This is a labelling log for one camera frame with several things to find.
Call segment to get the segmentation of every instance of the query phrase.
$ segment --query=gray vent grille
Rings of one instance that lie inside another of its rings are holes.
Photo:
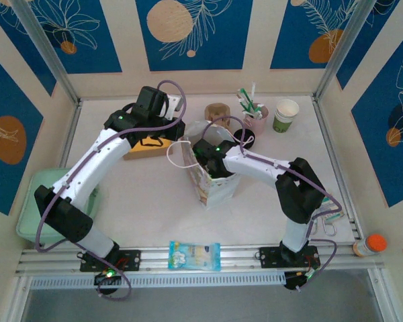
[[[285,284],[285,274],[283,272],[143,274],[129,275],[127,277],[134,288]],[[93,280],[93,276],[39,276],[33,278],[31,289],[93,288]],[[127,287],[127,285],[125,282],[118,282],[114,285],[102,287]]]

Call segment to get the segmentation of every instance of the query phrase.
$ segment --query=purple cable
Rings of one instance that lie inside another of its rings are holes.
[[[243,148],[244,123],[242,122],[242,120],[238,119],[237,117],[235,117],[235,116],[230,116],[230,115],[225,115],[225,116],[218,117],[217,119],[214,119],[211,123],[209,123],[209,124],[204,128],[204,130],[203,130],[203,132],[202,132],[202,134],[201,134],[201,138],[204,138],[204,136],[205,136],[205,134],[206,134],[206,131],[208,130],[208,128],[209,128],[212,124],[214,124],[215,122],[217,122],[217,121],[219,121],[219,120],[221,120],[221,119],[235,119],[236,121],[238,121],[238,122],[242,125],[242,136],[241,136],[241,138],[240,138],[239,147],[240,147],[240,151],[242,152],[242,154],[243,154],[244,156],[246,156],[247,158],[256,160],[256,161],[264,162],[264,163],[266,163],[266,164],[269,164],[269,165],[271,165],[271,166],[274,166],[275,168],[278,167],[278,168],[281,169],[281,170],[288,171],[289,173],[291,173],[291,174],[297,176],[298,178],[302,179],[302,180],[305,181],[306,183],[308,183],[308,184],[310,184],[311,186],[313,186],[316,190],[318,190],[319,192],[321,192],[322,194],[324,194],[324,196],[330,198],[330,200],[337,206],[337,209],[323,211],[323,212],[321,212],[321,213],[318,213],[318,214],[312,216],[312,218],[311,218],[311,220],[310,220],[310,223],[309,223],[309,226],[308,226],[308,231],[306,232],[306,238],[309,238],[309,237],[310,237],[310,232],[312,231],[312,227],[313,227],[313,225],[314,225],[314,220],[315,220],[316,218],[321,217],[321,216],[328,215],[328,214],[330,214],[330,213],[337,213],[337,212],[342,211],[342,205],[341,205],[331,194],[329,194],[328,192],[326,192],[323,188],[321,188],[320,186],[318,186],[315,182],[313,182],[313,181],[309,180],[308,178],[306,178],[304,175],[298,173],[298,172],[295,171],[295,170],[292,170],[292,169],[290,169],[290,168],[287,168],[287,167],[285,167],[285,166],[282,166],[282,165],[280,165],[280,164],[274,164],[272,161],[266,160],[266,159],[264,159],[264,158],[260,158],[260,157],[258,157],[258,156],[252,156],[252,155],[250,155],[250,154],[245,154],[245,153],[244,153],[244,148]],[[318,274],[320,274],[320,273],[327,267],[328,264],[330,264],[331,260],[333,259],[334,255],[336,254],[336,251],[337,251],[337,244],[336,244],[336,242],[335,242],[334,240],[331,240],[331,239],[311,239],[311,240],[313,240],[313,241],[315,241],[315,242],[330,242],[330,243],[333,243],[333,244],[334,244],[333,253],[331,254],[330,258],[324,263],[324,265],[322,265],[322,267],[319,269],[318,273],[316,274],[316,275],[318,275]]]
[[[173,121],[172,123],[168,124],[168,125],[164,125],[164,126],[159,126],[159,127],[135,127],[132,129],[125,129],[124,131],[121,131],[117,134],[114,134],[113,136],[111,136],[110,138],[104,140],[103,142],[101,142],[97,149],[100,150],[102,149],[106,144],[110,143],[112,140],[127,134],[127,133],[132,133],[132,132],[146,132],[146,131],[162,131],[164,129],[169,129],[170,127],[173,127],[175,125],[177,125],[183,118],[183,115],[185,114],[185,111],[187,110],[187,99],[185,97],[185,93],[183,92],[182,87],[179,86],[179,84],[177,84],[176,82],[174,82],[173,80],[162,80],[158,85],[157,85],[157,89],[160,88],[161,85],[165,84],[165,83],[170,83],[174,86],[176,86],[176,88],[179,90],[179,92],[181,93],[182,99],[183,99],[183,106],[182,106],[182,112],[181,114],[178,116],[178,118]],[[70,184],[72,182],[72,180],[74,179],[74,177],[76,177],[76,175],[79,173],[79,171],[81,171],[81,169],[88,163],[88,161],[90,161],[90,159],[96,155],[96,153],[98,153],[97,151],[92,151],[75,169],[75,171],[73,171],[73,173],[69,176],[69,178],[66,180],[66,184]],[[40,219],[39,222],[39,226],[38,226],[38,230],[36,232],[36,241],[34,243],[34,247],[35,249],[40,252],[40,253],[46,253],[49,252],[52,248],[55,248],[56,246],[64,243],[67,239],[64,238],[58,242],[56,242],[55,244],[53,244],[52,246],[48,247],[48,248],[42,248],[40,247],[40,235],[42,233],[42,228],[43,225],[45,224],[45,220],[52,208],[52,206],[55,204],[55,202],[58,200],[59,196],[62,194],[62,192],[65,190],[66,188],[66,184],[64,184],[60,190],[58,190],[58,192],[55,194],[55,196],[52,198],[51,202],[48,204],[48,206],[45,209],[45,212],[43,212],[42,218]],[[127,276],[124,274],[124,272],[122,272],[121,270],[118,270],[114,265],[112,265],[111,263],[109,263],[108,261],[104,260],[103,258],[97,256],[96,254],[94,254],[93,252],[90,252],[89,250],[86,250],[83,246],[79,245],[78,243],[75,243],[76,246],[78,246],[79,248],[81,248],[82,250],[86,251],[90,256],[94,257],[96,260],[99,260],[100,262],[102,262],[103,264],[105,264],[106,266],[109,266],[112,270],[116,271],[119,275],[121,275],[124,280],[126,281],[126,283],[128,284],[128,292],[126,295],[124,295],[123,297],[119,297],[119,298],[112,298],[112,297],[105,297],[103,294],[100,293],[100,284],[97,286],[97,293],[99,294],[100,297],[103,297],[105,299],[111,300],[111,301],[124,301],[126,300],[131,293],[132,287],[131,287],[131,283],[128,280]]]

